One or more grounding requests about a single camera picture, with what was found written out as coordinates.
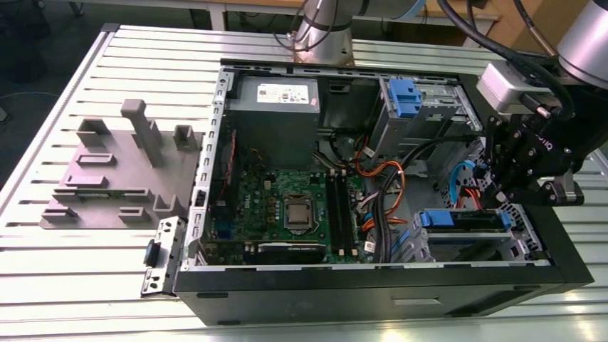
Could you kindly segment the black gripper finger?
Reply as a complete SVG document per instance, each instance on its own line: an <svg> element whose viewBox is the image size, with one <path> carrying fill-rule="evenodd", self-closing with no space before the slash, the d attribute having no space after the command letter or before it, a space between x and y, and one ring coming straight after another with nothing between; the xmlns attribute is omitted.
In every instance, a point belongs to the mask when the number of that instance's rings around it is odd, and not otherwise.
<svg viewBox="0 0 608 342"><path fill-rule="evenodd" d="M555 176L543 184L530 183L525 187L501 190L506 201L522 205L566 207L583 204L583 193L571 174Z"/></svg>
<svg viewBox="0 0 608 342"><path fill-rule="evenodd" d="M489 167L493 185L493 196L503 194L510 203L522 204L523 188L517 184L521 167L517 165L517 149L523 142L525 133L521 128L523 115L491 115L485 125L483 160Z"/></svg>

